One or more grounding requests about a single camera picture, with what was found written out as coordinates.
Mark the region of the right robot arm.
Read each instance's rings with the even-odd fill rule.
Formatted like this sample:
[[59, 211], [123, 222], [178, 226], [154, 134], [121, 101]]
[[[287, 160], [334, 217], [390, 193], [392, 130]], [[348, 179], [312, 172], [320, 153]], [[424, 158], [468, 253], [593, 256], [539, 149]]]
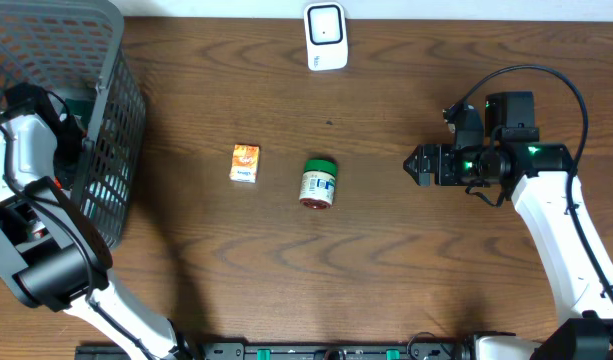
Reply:
[[543, 343], [480, 332], [444, 346], [451, 359], [613, 359], [613, 264], [585, 207], [563, 144], [539, 140], [529, 91], [494, 93], [485, 112], [444, 112], [450, 144], [423, 144], [404, 161], [420, 186], [460, 186], [469, 195], [498, 185], [494, 206], [513, 204], [538, 250], [558, 328]]

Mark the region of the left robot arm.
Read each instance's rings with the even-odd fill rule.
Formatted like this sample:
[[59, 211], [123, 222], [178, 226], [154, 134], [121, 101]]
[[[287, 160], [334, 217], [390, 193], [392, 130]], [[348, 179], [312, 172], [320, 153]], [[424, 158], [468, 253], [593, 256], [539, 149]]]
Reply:
[[109, 247], [61, 189], [56, 166], [76, 162], [83, 132], [59, 96], [29, 83], [0, 112], [0, 278], [22, 304], [77, 317], [132, 359], [197, 359], [171, 320], [115, 276]]

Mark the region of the small orange carton box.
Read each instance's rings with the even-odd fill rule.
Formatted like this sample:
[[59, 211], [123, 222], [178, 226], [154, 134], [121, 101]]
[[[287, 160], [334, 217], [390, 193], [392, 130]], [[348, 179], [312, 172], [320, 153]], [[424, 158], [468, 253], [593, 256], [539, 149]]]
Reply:
[[236, 144], [232, 153], [229, 178], [235, 182], [255, 183], [259, 167], [260, 147]]

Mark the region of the green lid seasoning jar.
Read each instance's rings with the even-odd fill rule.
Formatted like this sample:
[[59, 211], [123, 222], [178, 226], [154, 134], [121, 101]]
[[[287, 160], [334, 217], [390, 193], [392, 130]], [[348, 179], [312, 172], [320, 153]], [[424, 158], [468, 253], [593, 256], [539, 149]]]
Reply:
[[324, 159], [311, 159], [305, 163], [299, 202], [311, 209], [333, 206], [338, 167]]

